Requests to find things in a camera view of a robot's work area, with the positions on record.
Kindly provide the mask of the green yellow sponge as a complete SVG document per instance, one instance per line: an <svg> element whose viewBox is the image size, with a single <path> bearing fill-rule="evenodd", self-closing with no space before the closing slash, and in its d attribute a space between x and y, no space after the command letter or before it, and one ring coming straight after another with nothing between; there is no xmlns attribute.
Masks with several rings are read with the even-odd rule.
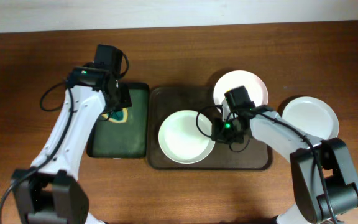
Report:
<svg viewBox="0 0 358 224"><path fill-rule="evenodd" d="M102 114L102 120L106 120L112 123L126 123L128 120L128 109L123 108L120 111L113 111L109 114Z"/></svg>

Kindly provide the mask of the pink-white plate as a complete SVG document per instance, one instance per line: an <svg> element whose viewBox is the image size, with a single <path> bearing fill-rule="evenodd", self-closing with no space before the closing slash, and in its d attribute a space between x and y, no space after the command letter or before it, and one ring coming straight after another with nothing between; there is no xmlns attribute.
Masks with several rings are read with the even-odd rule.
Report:
<svg viewBox="0 0 358 224"><path fill-rule="evenodd" d="M255 74L244 71L235 70L223 75L215 84L213 91L213 99L216 105L223 106L223 114L228 115L229 107L225 102L224 94L231 89L244 86L250 96L250 99L256 106L267 105L269 94L265 83Z"/></svg>

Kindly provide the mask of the white plate with stain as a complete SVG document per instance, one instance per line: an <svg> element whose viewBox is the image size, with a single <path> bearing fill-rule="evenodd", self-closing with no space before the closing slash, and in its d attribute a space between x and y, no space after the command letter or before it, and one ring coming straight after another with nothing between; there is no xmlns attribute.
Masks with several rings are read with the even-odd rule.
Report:
<svg viewBox="0 0 358 224"><path fill-rule="evenodd" d="M181 110L169 115L158 131L162 152L179 164L194 164L205 159L213 150L211 121L203 114Z"/></svg>

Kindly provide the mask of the grey-white plate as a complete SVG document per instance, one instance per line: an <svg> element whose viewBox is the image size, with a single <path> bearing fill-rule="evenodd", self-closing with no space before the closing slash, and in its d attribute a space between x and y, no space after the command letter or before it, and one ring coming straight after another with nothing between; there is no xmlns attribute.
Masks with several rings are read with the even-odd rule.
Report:
<svg viewBox="0 0 358 224"><path fill-rule="evenodd" d="M298 129L324 140L339 135L339 120L324 101L310 96L291 100L283 109L282 118Z"/></svg>

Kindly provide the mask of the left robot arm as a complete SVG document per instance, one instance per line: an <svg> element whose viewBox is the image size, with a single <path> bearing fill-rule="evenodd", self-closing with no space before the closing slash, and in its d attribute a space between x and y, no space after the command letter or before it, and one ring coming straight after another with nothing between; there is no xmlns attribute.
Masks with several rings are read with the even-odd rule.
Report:
<svg viewBox="0 0 358 224"><path fill-rule="evenodd" d="M14 194L21 223L100 223L78 183L88 137L102 114L129 107L129 90L119 84L120 68L87 64L62 83L65 99L44 148L29 169L17 169L8 192Z"/></svg>

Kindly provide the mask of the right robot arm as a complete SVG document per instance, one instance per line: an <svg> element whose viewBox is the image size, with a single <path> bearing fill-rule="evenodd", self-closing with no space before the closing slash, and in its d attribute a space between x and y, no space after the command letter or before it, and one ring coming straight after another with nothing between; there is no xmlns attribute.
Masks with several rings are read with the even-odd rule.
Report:
<svg viewBox="0 0 358 224"><path fill-rule="evenodd" d="M211 139L232 145L248 135L278 152L291 166L295 204L271 223L339 223L358 208L358 175L346 143L307 134L267 105L233 106L213 121Z"/></svg>

